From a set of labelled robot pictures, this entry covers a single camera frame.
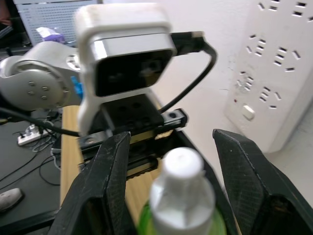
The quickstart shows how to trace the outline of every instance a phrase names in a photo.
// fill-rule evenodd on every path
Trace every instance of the white power strip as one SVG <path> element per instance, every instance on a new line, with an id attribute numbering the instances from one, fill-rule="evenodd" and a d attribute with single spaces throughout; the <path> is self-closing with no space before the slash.
<path id="1" fill-rule="evenodd" d="M 280 150 L 313 98 L 313 2 L 256 0 L 226 116 L 263 152 Z"/>
<path id="2" fill-rule="evenodd" d="M 40 134 L 39 132 L 37 133 L 31 133 L 29 136 L 24 135 L 24 138 L 22 138 L 21 136 L 18 137 L 18 146 L 22 146 L 28 143 L 31 143 L 33 141 L 37 141 L 40 138 L 49 135 L 49 133 L 44 130 L 44 132 L 42 134 Z"/>

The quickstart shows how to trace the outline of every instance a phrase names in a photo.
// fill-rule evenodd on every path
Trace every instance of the shoe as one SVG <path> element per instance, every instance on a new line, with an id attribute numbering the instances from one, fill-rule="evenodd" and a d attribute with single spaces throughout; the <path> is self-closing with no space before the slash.
<path id="1" fill-rule="evenodd" d="M 2 39 L 4 36 L 8 35 L 12 31 L 13 31 L 12 26 L 8 26 L 8 25 L 0 23 L 0 39 Z"/>
<path id="2" fill-rule="evenodd" d="M 23 198 L 23 193 L 19 188 L 14 188 L 0 194 L 0 212 L 13 207 Z"/>

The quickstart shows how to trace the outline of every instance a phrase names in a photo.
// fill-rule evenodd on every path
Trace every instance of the wooden table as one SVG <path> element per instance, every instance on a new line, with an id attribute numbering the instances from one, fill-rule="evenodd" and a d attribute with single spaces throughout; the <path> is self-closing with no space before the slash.
<path id="1" fill-rule="evenodd" d="M 76 114 L 79 106 L 63 109 L 62 126 L 64 129 L 77 131 Z M 76 137 L 62 136 L 61 154 L 61 204 L 73 180 L 79 173 L 78 164 L 83 162 Z M 126 202 L 135 224 L 138 224 L 142 207 L 149 198 L 152 181 L 159 175 L 159 169 L 145 173 L 126 182 Z"/>

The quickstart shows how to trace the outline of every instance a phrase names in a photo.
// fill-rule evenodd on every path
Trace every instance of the blue part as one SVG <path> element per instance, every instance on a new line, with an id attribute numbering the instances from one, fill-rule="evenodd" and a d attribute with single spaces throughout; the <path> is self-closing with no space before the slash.
<path id="1" fill-rule="evenodd" d="M 76 94 L 83 99 L 84 91 L 83 91 L 83 84 L 81 82 L 78 82 L 75 76 L 70 77 L 72 80 L 72 83 L 74 84 L 74 88 L 76 91 Z"/>

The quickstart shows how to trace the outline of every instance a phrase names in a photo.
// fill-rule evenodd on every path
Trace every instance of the bottle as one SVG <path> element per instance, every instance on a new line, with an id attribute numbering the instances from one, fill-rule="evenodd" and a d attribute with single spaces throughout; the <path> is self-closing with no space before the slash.
<path id="1" fill-rule="evenodd" d="M 139 235 L 226 235 L 215 194 L 204 177 L 203 159 L 191 148 L 169 151 L 144 206 Z"/>

